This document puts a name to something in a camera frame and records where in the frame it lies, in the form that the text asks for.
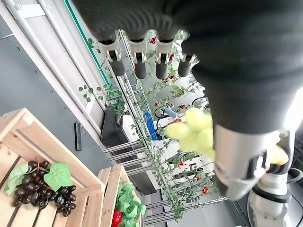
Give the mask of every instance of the vine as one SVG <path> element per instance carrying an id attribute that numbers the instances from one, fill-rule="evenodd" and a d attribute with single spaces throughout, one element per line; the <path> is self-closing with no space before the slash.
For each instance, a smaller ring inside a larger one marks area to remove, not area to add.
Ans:
<path id="1" fill-rule="evenodd" d="M 202 85 L 192 77 L 189 80 L 189 86 L 183 87 L 178 86 L 177 83 L 182 79 L 178 75 L 177 69 L 174 69 L 173 62 L 178 61 L 178 48 L 177 46 L 181 45 L 181 42 L 186 38 L 187 34 L 184 31 L 179 31 L 176 35 L 176 45 L 172 48 L 172 54 L 169 57 L 168 62 L 168 74 L 167 77 L 162 81 L 155 81 L 151 87 L 144 87 L 144 83 L 150 77 L 155 76 L 155 56 L 156 51 L 150 50 L 146 53 L 147 65 L 151 68 L 147 72 L 147 77 L 143 80 L 136 78 L 136 89 L 144 88 L 145 94 L 139 96 L 137 99 L 137 105 L 141 106 L 147 104 L 148 101 L 154 102 L 154 108 L 151 115 L 155 114 L 157 110 L 162 107 L 171 105 L 171 101 L 177 98 L 181 98 L 190 93 L 195 93 L 196 90 L 202 88 Z M 152 36 L 151 33 L 147 35 L 150 45 L 155 44 L 155 36 Z M 100 47 L 97 41 L 92 39 L 88 40 L 91 48 L 95 48 L 98 53 L 101 53 Z M 130 56 L 123 56 L 122 59 L 130 59 Z M 109 67 L 104 68 L 106 77 L 112 79 L 113 75 L 110 72 Z M 132 74 L 135 78 L 135 71 L 132 68 L 132 62 L 129 63 L 129 70 L 126 71 L 128 74 Z M 162 99 L 152 99 L 153 96 L 157 97 L 163 88 L 170 87 L 169 95 Z M 125 108 L 125 103 L 121 100 L 121 92 L 114 87 L 114 85 L 109 84 L 103 86 L 102 93 L 101 87 L 87 87 L 86 85 L 79 87 L 78 91 L 81 93 L 83 98 L 87 101 L 91 101 L 91 96 L 97 96 L 100 101 L 106 99 L 107 108 L 115 111 L 116 114 L 123 115 L 129 114 L 128 110 Z M 126 98 L 130 98 L 130 94 L 125 93 Z M 193 103 L 193 106 L 202 108 L 203 102 L 197 100 Z M 191 107 L 191 104 L 181 104 L 176 107 L 177 112 L 184 111 Z M 152 143 L 152 138 L 148 136 L 148 131 L 146 129 L 145 120 L 141 118 L 134 119 L 136 124 L 130 125 L 131 129 L 135 129 L 133 135 L 137 134 L 139 136 L 139 142 L 146 147 L 144 150 L 147 157 L 151 158 L 152 174 L 154 175 L 157 184 L 162 188 L 165 197 L 167 198 L 168 205 L 171 206 L 171 210 L 174 211 L 176 219 L 182 218 L 183 213 L 185 212 L 186 205 L 195 205 L 195 208 L 199 205 L 199 200 L 202 196 L 209 193 L 217 192 L 217 187 L 215 185 L 212 173 L 205 173 L 204 167 L 211 164 L 204 164 L 200 159 L 197 163 L 188 164 L 189 161 L 194 159 L 199 159 L 199 155 L 195 152 L 192 153 L 183 153 L 177 151 L 175 155 L 170 158 L 163 160 L 163 155 L 169 146 L 176 142 L 174 139 L 165 139 L 162 140 L 162 145 L 159 147 L 154 147 Z M 163 138 L 165 137 L 165 127 L 160 127 L 158 130 Z"/>

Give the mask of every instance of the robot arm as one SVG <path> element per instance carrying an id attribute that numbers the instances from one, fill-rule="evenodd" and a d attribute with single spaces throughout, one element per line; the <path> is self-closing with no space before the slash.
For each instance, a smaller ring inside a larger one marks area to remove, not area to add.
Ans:
<path id="1" fill-rule="evenodd" d="M 291 193 L 287 187 L 287 176 L 294 155 L 294 131 L 288 131 L 278 145 L 284 149 L 289 160 L 284 165 L 271 165 L 261 180 L 253 187 L 250 205 L 254 211 L 257 227 L 292 227 L 287 213 Z"/>

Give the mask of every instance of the wooden slat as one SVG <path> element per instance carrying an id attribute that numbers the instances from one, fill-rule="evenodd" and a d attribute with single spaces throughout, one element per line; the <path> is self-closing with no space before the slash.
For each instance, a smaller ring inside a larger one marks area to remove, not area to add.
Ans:
<path id="1" fill-rule="evenodd" d="M 26 113 L 27 109 L 15 110 L 3 115 L 0 118 L 0 141 L 15 126 L 15 124 Z"/>
<path id="2" fill-rule="evenodd" d="M 35 227 L 52 227 L 56 211 L 54 202 L 50 202 L 46 208 L 40 211 Z"/>
<path id="3" fill-rule="evenodd" d="M 86 187 L 100 184 L 100 180 L 38 120 L 20 131 L 50 158 L 68 163 L 73 176 Z"/>
<path id="4" fill-rule="evenodd" d="M 24 159 L 20 159 L 17 162 L 17 166 L 20 164 L 26 163 L 26 161 Z M 4 188 L 6 186 L 8 182 L 8 179 L 5 181 L 3 187 L 1 187 L 0 189 L 0 214 L 1 214 L 1 218 L 0 218 L 0 227 L 6 227 L 6 225 L 8 224 L 11 215 L 13 214 L 15 207 L 13 207 L 11 204 L 14 200 L 14 196 L 8 196 L 5 192 L 4 192 Z"/>
<path id="5" fill-rule="evenodd" d="M 86 207 L 87 197 L 80 197 L 74 202 L 74 209 L 67 218 L 66 227 L 81 227 L 83 223 L 84 211 Z"/>
<path id="6" fill-rule="evenodd" d="M 22 204 L 10 227 L 32 226 L 38 211 L 39 208 L 30 203 Z"/>
<path id="7" fill-rule="evenodd" d="M 0 182 L 2 182 L 17 158 L 18 155 L 15 152 L 10 151 L 4 144 L 0 144 Z"/>
<path id="8" fill-rule="evenodd" d="M 98 178 L 100 181 L 106 185 L 107 181 L 109 179 L 111 168 L 103 169 L 99 172 Z M 91 227 L 100 227 L 101 226 L 101 216 L 102 216 L 102 210 L 103 210 L 103 200 L 104 200 L 104 191 L 91 195 L 89 197 L 89 202 L 86 206 L 85 214 L 84 214 L 84 220 L 83 220 L 83 226 L 91 226 Z"/>
<path id="9" fill-rule="evenodd" d="M 83 226 L 100 227 L 103 208 L 103 192 L 89 196 Z"/>
<path id="10" fill-rule="evenodd" d="M 74 194 L 77 195 L 77 197 L 81 197 L 81 196 L 89 196 L 89 195 L 94 195 L 94 194 L 98 194 L 100 192 L 104 192 L 105 191 L 105 186 L 102 183 L 102 185 L 96 185 L 90 188 L 80 188 L 80 189 L 76 189 Z"/>
<path id="11" fill-rule="evenodd" d="M 17 131 L 10 131 L 2 142 L 26 161 L 34 160 L 37 157 L 40 160 L 48 160 L 50 164 L 54 163 L 54 160 L 50 159 Z M 72 177 L 72 180 L 77 188 L 83 188 L 83 184 L 77 179 Z"/>
<path id="12" fill-rule="evenodd" d="M 62 213 L 58 213 L 56 214 L 55 220 L 53 222 L 53 227 L 64 227 L 66 226 L 66 222 L 67 222 L 67 217 L 64 217 Z"/>
<path id="13" fill-rule="evenodd" d="M 122 167 L 122 165 L 117 165 L 110 173 L 110 179 L 108 181 L 107 190 L 104 196 L 101 220 L 102 227 L 111 227 L 116 203 L 115 198 L 117 197 Z"/>
<path id="14" fill-rule="evenodd" d="M 107 185 L 107 182 L 109 180 L 109 175 L 110 175 L 110 171 L 112 170 L 111 167 L 109 168 L 106 168 L 106 169 L 102 169 L 100 170 L 99 172 L 99 179 L 100 181 L 106 186 Z"/>

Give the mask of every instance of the cable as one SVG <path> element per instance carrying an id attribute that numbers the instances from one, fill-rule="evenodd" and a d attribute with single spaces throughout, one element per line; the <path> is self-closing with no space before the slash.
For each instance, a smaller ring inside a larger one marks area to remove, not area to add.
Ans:
<path id="1" fill-rule="evenodd" d="M 287 179 L 287 183 L 297 182 L 297 181 L 299 181 L 303 177 L 303 172 L 300 169 L 290 168 L 288 170 L 288 172 L 291 172 L 291 171 L 297 171 L 297 176 L 295 178 L 293 178 L 293 179 L 290 179 L 290 180 Z"/>
<path id="2" fill-rule="evenodd" d="M 159 129 L 158 128 L 159 121 L 164 117 L 164 114 L 165 114 L 163 110 L 162 110 L 162 112 L 163 112 L 162 115 L 158 118 L 157 123 L 156 123 L 157 130 Z"/>
<path id="3" fill-rule="evenodd" d="M 297 198 L 294 197 L 294 196 L 293 196 L 293 198 L 294 198 L 294 200 L 296 200 L 298 202 L 298 204 L 300 205 L 300 207 L 302 208 L 302 211 L 303 211 L 303 205 L 300 203 L 300 201 L 298 201 Z M 303 214 L 302 214 L 298 224 L 296 225 L 296 227 L 300 227 L 300 224 L 302 223 L 302 220 L 303 220 Z"/>
<path id="4" fill-rule="evenodd" d="M 156 114 L 157 110 L 160 110 L 160 109 L 156 109 L 154 115 L 155 115 L 157 118 L 160 118 L 161 115 L 160 115 L 160 117 L 158 117 L 157 114 Z"/>
<path id="5" fill-rule="evenodd" d="M 200 99 L 200 98 L 205 98 L 205 95 L 203 95 L 202 97 L 195 98 L 195 99 L 193 100 L 193 102 L 191 103 L 191 105 L 194 105 L 195 101 L 197 101 L 197 100 Z"/>

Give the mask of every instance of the gray wall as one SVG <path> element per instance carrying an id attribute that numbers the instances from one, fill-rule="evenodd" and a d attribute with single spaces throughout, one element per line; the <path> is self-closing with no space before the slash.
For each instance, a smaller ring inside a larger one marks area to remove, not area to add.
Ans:
<path id="1" fill-rule="evenodd" d="M 112 166 L 84 128 L 82 151 L 75 150 L 76 117 L 47 82 L 43 74 L 0 16 L 0 115 L 26 107 L 94 174 Z"/>

